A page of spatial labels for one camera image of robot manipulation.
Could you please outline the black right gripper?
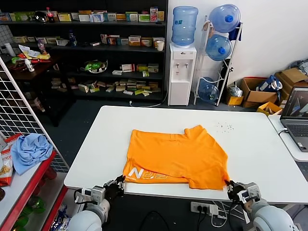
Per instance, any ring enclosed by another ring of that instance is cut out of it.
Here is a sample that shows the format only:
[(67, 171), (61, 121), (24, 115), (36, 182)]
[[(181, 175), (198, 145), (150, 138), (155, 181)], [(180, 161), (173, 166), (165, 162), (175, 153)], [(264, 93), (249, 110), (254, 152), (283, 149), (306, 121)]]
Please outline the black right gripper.
[(228, 198), (233, 202), (240, 202), (241, 199), (238, 193), (241, 191), (245, 191), (244, 185), (242, 183), (236, 183), (232, 180), (225, 180), (225, 183), (227, 186)]

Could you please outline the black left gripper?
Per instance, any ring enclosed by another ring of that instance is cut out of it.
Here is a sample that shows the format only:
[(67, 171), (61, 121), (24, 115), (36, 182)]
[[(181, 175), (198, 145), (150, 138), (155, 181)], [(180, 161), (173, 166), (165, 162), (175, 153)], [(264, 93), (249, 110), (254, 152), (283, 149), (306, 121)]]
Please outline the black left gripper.
[(123, 197), (126, 176), (118, 176), (115, 180), (108, 181), (105, 185), (105, 199), (114, 200), (116, 197)]

